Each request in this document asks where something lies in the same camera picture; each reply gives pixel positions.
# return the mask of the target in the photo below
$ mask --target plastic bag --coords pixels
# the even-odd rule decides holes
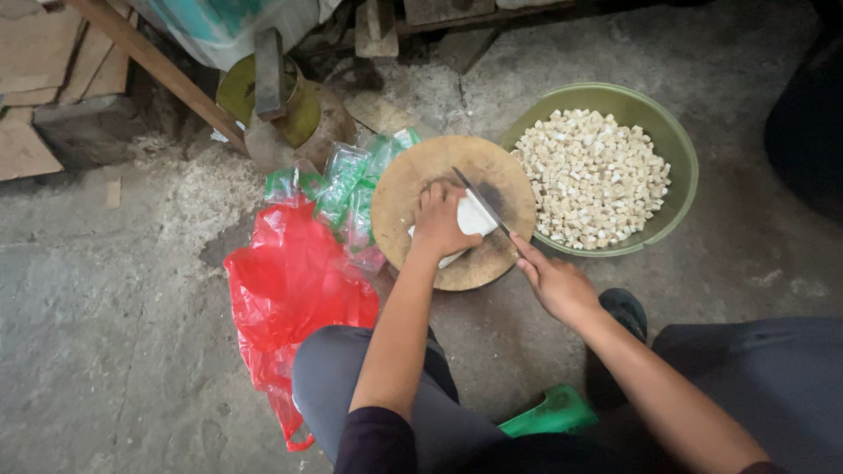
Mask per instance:
[[[372,160],[366,168],[366,173],[352,190],[343,245],[352,265],[376,272],[386,262],[386,257],[375,244],[372,234],[372,195],[380,176],[392,160],[420,141],[416,130],[409,127],[393,137],[375,135],[366,143],[366,149],[372,155]]]
[[[274,204],[297,207],[299,203],[316,201],[328,191],[328,181],[319,174],[309,159],[298,159],[293,166],[282,168],[266,177],[264,198]]]
[[[240,355],[255,389],[266,392],[291,451],[314,442],[313,435],[291,441],[303,421],[292,386],[301,342],[323,326],[371,327],[378,313],[378,295],[313,210],[314,204],[298,202],[260,211],[250,246],[223,263]]]
[[[331,145],[325,166],[328,190],[316,202],[314,217],[332,231],[338,232],[344,223],[352,190],[363,177],[371,159],[372,155],[362,148],[339,142]]]

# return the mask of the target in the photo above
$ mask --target left hand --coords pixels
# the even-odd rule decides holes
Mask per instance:
[[[429,191],[423,191],[416,207],[416,230],[410,250],[435,256],[439,261],[460,250],[478,246],[483,236],[463,234],[457,224],[457,206],[459,199],[465,196],[465,189],[451,186],[447,181],[437,181]]]

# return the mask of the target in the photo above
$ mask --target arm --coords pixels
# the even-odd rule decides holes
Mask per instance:
[[[349,412],[383,407],[410,420],[439,260],[482,241],[457,225],[457,204],[464,196],[465,190],[447,183],[433,183],[421,194],[410,252],[375,326]]]
[[[767,454],[741,426],[600,307],[588,278],[549,261],[515,233],[518,267],[547,312],[570,326],[600,357],[651,433],[699,472],[736,473]]]

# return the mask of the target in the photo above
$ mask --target concrete floor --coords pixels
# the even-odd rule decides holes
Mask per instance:
[[[843,229],[773,175],[766,115],[818,32],[807,2],[665,6],[512,30],[464,77],[435,59],[344,59],[326,83],[372,84],[448,133],[497,140],[545,90],[605,81],[685,126],[700,186],[685,221],[633,255],[573,259],[630,289],[650,337],[670,323],[840,315]],[[105,182],[122,176],[119,209]],[[0,183],[0,471],[327,472],[287,453],[237,351],[222,258],[248,241],[263,177],[228,145],[147,140],[122,166]],[[389,277],[377,278],[386,297]],[[464,404],[503,421],[567,382],[583,344],[523,277],[435,294],[432,326]]]

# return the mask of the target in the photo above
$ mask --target green plastic basin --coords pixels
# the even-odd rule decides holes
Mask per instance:
[[[547,121],[553,110],[590,109],[612,114],[620,126],[638,125],[652,138],[654,153],[670,163],[671,180],[661,210],[647,220],[644,230],[626,240],[602,249],[575,250],[534,231],[533,236],[557,250],[577,256],[618,256],[632,253],[663,239],[688,213],[696,194],[700,174],[694,146],[684,128],[664,107],[634,90],[607,83],[576,83],[553,89],[542,96],[503,134],[501,146],[507,151],[536,121]]]

